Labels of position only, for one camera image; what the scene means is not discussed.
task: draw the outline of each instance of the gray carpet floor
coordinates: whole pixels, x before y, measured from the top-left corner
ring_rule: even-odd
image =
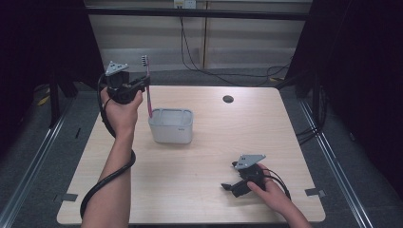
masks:
[[[264,68],[215,69],[210,71],[219,73],[222,79],[218,78],[217,75],[205,75],[190,70],[173,70],[153,72],[152,84],[233,86],[224,80],[233,82],[238,86],[256,86],[259,84],[262,84],[260,86],[273,86],[276,84],[272,81],[265,82],[262,77],[222,75],[222,73],[265,75],[267,69]],[[282,71],[276,77],[281,77],[284,73],[285,71]],[[66,227],[56,221],[61,203],[54,199],[56,195],[64,194],[67,191],[99,112],[95,91],[82,84],[77,84],[77,87],[79,94],[76,98],[70,100],[63,95],[60,96],[61,110],[66,112],[64,124],[45,157],[40,172],[35,177],[11,227]],[[41,90],[35,94],[34,102],[23,122],[18,139],[10,148],[8,155],[0,161],[0,181],[2,183],[0,185],[0,210],[2,211],[18,187],[19,181],[24,177],[37,149],[48,133],[49,102],[41,106],[36,105],[44,93],[45,90]],[[280,94],[295,132],[302,132],[309,127],[295,95],[294,87],[285,87],[280,91]],[[336,157],[357,196],[368,212],[373,226],[401,227],[403,225],[402,201],[384,177],[369,162],[359,143],[351,140],[349,130],[332,108],[328,110],[323,132],[334,149]],[[321,198],[326,219],[314,223],[314,227],[359,227],[317,140],[311,139],[301,146],[301,150],[317,189],[324,190],[326,193],[326,196]],[[287,227],[286,224],[210,224],[207,226]]]

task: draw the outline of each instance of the tape piece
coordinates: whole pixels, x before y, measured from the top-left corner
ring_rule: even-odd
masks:
[[[326,193],[324,190],[317,190],[316,188],[305,189],[306,196],[316,196],[318,195],[320,198],[326,197]]]
[[[63,195],[56,195],[56,197],[54,197],[53,201],[54,202],[63,202],[63,201],[75,201],[77,200],[78,195],[77,194],[63,194]]]

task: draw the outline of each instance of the light wood table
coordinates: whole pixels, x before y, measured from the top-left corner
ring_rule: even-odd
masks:
[[[284,218],[254,193],[235,198],[221,183],[240,181],[231,162],[242,154],[264,154],[261,161],[277,172],[291,192],[294,204],[310,221],[325,214],[297,138],[278,91],[274,88],[213,86],[152,86],[153,107],[188,108],[194,114],[193,141],[168,144],[153,141],[148,125],[146,95],[139,108],[133,150],[130,223],[208,224],[276,223]],[[231,104],[223,97],[234,98]],[[96,183],[113,138],[98,117],[57,220],[79,224],[80,204]]]

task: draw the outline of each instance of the wooden table top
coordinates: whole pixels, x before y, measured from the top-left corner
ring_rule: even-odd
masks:
[[[139,107],[133,150],[130,223],[208,224],[277,223],[284,218],[254,193],[235,198],[221,183],[240,181],[231,162],[242,154],[263,154],[264,165],[284,180],[294,204],[309,221],[323,221],[318,196],[278,91],[274,88],[221,86],[151,87],[154,108],[187,108],[193,112],[189,144],[157,143],[148,125],[146,94]],[[233,103],[223,101],[225,95]],[[67,192],[57,220],[80,224],[80,204],[98,180],[113,144],[99,116]]]

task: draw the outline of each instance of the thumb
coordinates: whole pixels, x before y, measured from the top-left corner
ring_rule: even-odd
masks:
[[[264,194],[267,194],[267,193],[266,193],[265,191],[263,191],[259,186],[257,186],[255,183],[253,183],[253,182],[251,182],[251,181],[248,181],[246,184],[248,185],[249,189],[250,189],[252,192],[256,193],[256,194],[257,194],[258,196],[260,196],[261,198],[264,197]]]

